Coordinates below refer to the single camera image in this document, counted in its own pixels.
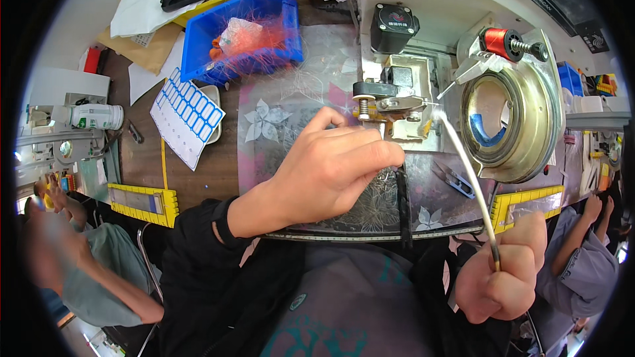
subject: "white plastic bottle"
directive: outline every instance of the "white plastic bottle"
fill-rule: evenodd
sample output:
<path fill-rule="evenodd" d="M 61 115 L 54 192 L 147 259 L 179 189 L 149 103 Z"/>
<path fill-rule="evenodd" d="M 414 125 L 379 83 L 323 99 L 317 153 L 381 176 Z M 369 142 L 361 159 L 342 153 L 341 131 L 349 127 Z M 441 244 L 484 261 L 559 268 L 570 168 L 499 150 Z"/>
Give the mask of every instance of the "white plastic bottle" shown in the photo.
<path fill-rule="evenodd" d="M 123 123 L 123 107 L 103 104 L 56 105 L 51 112 L 51 120 L 80 129 L 118 130 Z"/>

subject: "printed logo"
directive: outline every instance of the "printed logo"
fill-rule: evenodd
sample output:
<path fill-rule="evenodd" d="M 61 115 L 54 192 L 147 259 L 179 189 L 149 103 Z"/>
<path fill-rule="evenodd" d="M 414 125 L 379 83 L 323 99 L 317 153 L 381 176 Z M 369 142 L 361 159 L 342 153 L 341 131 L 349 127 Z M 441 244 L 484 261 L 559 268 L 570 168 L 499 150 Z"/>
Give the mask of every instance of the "printed logo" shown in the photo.
<path fill-rule="evenodd" d="M 388 18 L 392 18 L 393 20 L 400 21 L 400 22 L 403 21 L 403 16 L 401 16 L 401 15 L 395 13 L 395 12 L 391 12 L 390 15 L 388 16 Z"/>
<path fill-rule="evenodd" d="M 602 38 L 602 36 L 598 36 L 598 35 L 592 35 L 593 36 L 593 45 L 599 49 L 602 48 L 602 46 L 604 46 L 604 39 Z"/>
<path fill-rule="evenodd" d="M 306 298 L 307 298 L 306 294 L 298 295 L 295 299 L 293 299 L 293 302 L 291 302 L 291 305 L 289 306 L 289 310 L 290 311 L 296 310 L 304 302 Z"/>

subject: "black jacket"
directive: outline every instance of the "black jacket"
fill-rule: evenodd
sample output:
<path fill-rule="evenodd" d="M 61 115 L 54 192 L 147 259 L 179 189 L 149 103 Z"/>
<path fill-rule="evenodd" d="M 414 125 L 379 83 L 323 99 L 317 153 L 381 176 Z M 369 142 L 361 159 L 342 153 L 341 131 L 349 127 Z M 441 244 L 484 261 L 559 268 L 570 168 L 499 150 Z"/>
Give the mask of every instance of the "black jacket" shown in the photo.
<path fill-rule="evenodd" d="M 183 211 L 175 222 L 161 277 L 163 356 L 260 355 L 284 312 L 282 304 L 300 283 L 306 250 L 303 242 L 261 240 L 239 267 L 251 240 L 236 239 L 229 233 L 227 209 L 233 200 L 205 200 Z M 225 244 L 214 235 L 212 218 L 217 219 Z M 425 314 L 434 322 L 431 328 L 438 331 L 430 337 L 436 340 L 435 357 L 504 356 L 509 323 L 489 319 L 472 325 L 447 304 L 443 267 L 445 260 L 453 260 L 448 238 L 415 244 L 415 248 L 422 253 L 409 278 Z"/>

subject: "metal spring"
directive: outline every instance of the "metal spring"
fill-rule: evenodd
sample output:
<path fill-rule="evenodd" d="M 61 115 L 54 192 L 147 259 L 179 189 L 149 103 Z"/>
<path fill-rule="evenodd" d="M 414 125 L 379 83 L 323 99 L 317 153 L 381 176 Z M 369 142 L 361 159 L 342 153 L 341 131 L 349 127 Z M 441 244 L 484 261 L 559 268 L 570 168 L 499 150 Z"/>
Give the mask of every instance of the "metal spring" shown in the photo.
<path fill-rule="evenodd" d="M 360 115 L 368 115 L 368 99 L 360 99 Z"/>
<path fill-rule="evenodd" d="M 516 39 L 512 39 L 509 42 L 509 46 L 512 48 L 512 51 L 520 51 L 520 52 L 526 52 L 528 54 L 531 53 L 531 45 L 527 44 L 527 43 L 522 43 L 519 40 Z"/>

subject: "red thread spool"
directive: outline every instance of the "red thread spool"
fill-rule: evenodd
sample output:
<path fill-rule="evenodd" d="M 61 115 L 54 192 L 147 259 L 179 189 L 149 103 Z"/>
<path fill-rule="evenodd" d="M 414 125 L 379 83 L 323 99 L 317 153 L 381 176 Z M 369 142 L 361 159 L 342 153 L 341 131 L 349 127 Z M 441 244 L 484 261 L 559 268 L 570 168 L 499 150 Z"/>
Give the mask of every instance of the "red thread spool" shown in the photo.
<path fill-rule="evenodd" d="M 513 51 L 512 40 L 523 42 L 515 29 L 485 28 L 479 33 L 481 50 L 493 52 L 508 60 L 518 62 L 523 58 L 522 51 Z"/>

